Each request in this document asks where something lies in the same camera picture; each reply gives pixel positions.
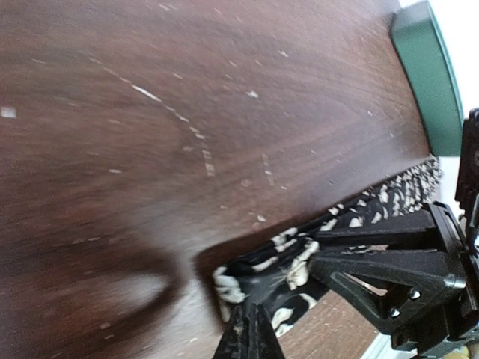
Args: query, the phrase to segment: fabric strap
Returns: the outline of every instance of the fabric strap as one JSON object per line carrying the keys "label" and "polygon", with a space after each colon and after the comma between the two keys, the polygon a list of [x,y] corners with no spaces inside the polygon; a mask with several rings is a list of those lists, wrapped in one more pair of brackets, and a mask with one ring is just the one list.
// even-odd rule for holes
{"label": "fabric strap", "polygon": [[[213,280],[222,318],[228,321],[235,305],[262,304],[280,337],[328,291],[308,275],[308,260],[320,249],[316,233],[374,225],[415,212],[432,200],[439,178],[438,161],[430,159],[217,268]],[[367,248],[349,250],[358,252]]]}

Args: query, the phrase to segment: scratch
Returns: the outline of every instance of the scratch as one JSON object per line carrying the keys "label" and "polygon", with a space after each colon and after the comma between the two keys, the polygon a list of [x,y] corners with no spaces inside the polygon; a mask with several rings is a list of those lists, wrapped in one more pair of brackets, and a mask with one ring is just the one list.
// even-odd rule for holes
{"label": "scratch", "polygon": [[[96,58],[90,58],[90,60],[92,62],[94,62],[95,64],[102,64],[102,61],[100,60],[97,60]],[[120,79],[122,82],[125,82],[127,83],[128,85],[130,85],[134,90],[137,90],[139,93],[142,93],[144,94],[146,97],[149,97],[151,98],[152,100],[154,101],[157,101],[159,103],[161,103],[163,105],[163,107],[170,111],[178,120],[180,121],[183,121],[183,122],[186,122],[186,123],[189,123],[189,118],[187,117],[184,117],[182,116],[181,114],[178,113],[178,111],[171,107],[171,106],[168,106],[166,105],[162,99],[160,99],[158,96],[155,96],[153,95],[151,92],[149,91],[146,91],[144,88],[140,88],[139,86],[133,84],[132,81],[130,81],[129,79],[125,79],[123,76],[119,75],[118,73],[116,73],[114,70],[112,69],[109,69],[108,67],[104,67],[102,66],[102,69],[105,70],[107,73],[109,73],[110,75],[113,75],[114,77],[116,77],[117,79]],[[178,78],[178,79],[183,79],[183,77],[181,75],[178,75],[177,73],[173,73],[173,76]]]}
{"label": "scratch", "polygon": [[130,85],[132,84],[132,82],[131,82],[130,80],[127,80],[127,79],[125,79],[124,77],[121,77],[120,75],[118,75],[118,74],[117,74],[115,71],[113,71],[112,69],[109,69],[108,67],[103,67],[103,69],[104,69],[107,73],[109,73],[109,74],[113,75],[114,77],[116,77],[117,79],[120,79],[121,81],[126,82],[127,84],[130,84]]}
{"label": "scratch", "polygon": [[102,64],[102,61],[97,60],[96,58],[89,58],[91,62],[94,62],[95,64]]}
{"label": "scratch", "polygon": [[170,8],[168,6],[165,6],[164,4],[158,4],[164,11],[170,11]]}
{"label": "scratch", "polygon": [[203,158],[204,158],[204,167],[207,170],[207,176],[214,177],[215,166],[213,164],[213,156],[211,155],[211,152],[209,151],[208,146],[206,144],[203,144]]}
{"label": "scratch", "polygon": [[261,153],[261,155],[263,157],[264,174],[266,174],[269,185],[273,187],[275,185],[275,179],[272,176],[271,167],[269,166],[268,155],[265,153]]}
{"label": "scratch", "polygon": [[159,97],[156,97],[155,95],[153,95],[152,93],[146,91],[144,88],[140,88],[139,86],[136,86],[136,85],[133,85],[132,84],[132,88],[134,88],[135,90],[137,90],[138,92],[144,94],[146,97],[150,97],[151,99],[157,101],[157,102],[160,102],[160,103],[163,103],[163,101],[159,98]]}

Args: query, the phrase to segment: green plastic tray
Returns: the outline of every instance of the green plastic tray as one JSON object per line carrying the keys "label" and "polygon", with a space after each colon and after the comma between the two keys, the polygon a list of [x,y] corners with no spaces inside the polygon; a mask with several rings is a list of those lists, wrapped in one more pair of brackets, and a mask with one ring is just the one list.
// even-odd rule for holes
{"label": "green plastic tray", "polygon": [[459,156],[463,109],[448,50],[428,1],[402,9],[391,38],[403,63],[435,156]]}

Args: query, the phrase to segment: wooden table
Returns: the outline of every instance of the wooden table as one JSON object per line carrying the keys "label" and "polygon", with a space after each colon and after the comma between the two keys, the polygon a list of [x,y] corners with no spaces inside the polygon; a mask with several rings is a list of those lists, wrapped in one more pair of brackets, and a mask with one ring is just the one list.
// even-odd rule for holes
{"label": "wooden table", "polygon": [[[1,356],[211,358],[218,264],[428,156],[397,8],[2,1]],[[330,293],[281,344],[374,335]]]}

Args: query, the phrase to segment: white paint speck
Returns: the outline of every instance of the white paint speck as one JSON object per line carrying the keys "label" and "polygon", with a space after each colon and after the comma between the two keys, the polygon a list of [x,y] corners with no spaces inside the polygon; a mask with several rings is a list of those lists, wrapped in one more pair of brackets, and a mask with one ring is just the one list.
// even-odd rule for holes
{"label": "white paint speck", "polygon": [[150,97],[151,99],[154,99],[154,100],[157,101],[157,102],[163,103],[163,101],[162,101],[159,97],[156,97],[156,96],[153,95],[152,93],[146,91],[144,88],[140,88],[139,86],[136,86],[136,85],[132,85],[132,88],[134,88],[134,89],[137,90],[138,92],[141,92],[141,93],[144,94],[145,96]]}
{"label": "white paint speck", "polygon": [[158,6],[160,6],[164,11],[169,11],[170,8],[162,3],[159,3]]}
{"label": "white paint speck", "polygon": [[212,158],[212,157],[211,157],[211,152],[208,151],[208,150],[203,150],[203,157],[204,157],[205,159],[211,159],[211,158]]}
{"label": "white paint speck", "polygon": [[243,181],[241,181],[241,185],[248,188],[251,185],[251,181],[249,179],[244,179]]}
{"label": "white paint speck", "polygon": [[275,179],[272,176],[271,168],[269,166],[268,155],[265,153],[261,153],[261,155],[263,157],[264,173],[266,174],[269,185],[273,187],[275,185]]}
{"label": "white paint speck", "polygon": [[215,166],[213,163],[205,163],[204,167],[207,170],[207,176],[208,177],[214,177],[215,176]]}
{"label": "white paint speck", "polygon": [[252,91],[252,90],[251,90],[251,91],[248,91],[246,94],[247,94],[248,96],[252,97],[253,99],[257,99],[257,98],[260,96],[260,95],[257,94],[256,91]]}
{"label": "white paint speck", "polygon": [[16,108],[14,107],[2,107],[0,109],[0,116],[5,118],[16,118]]}

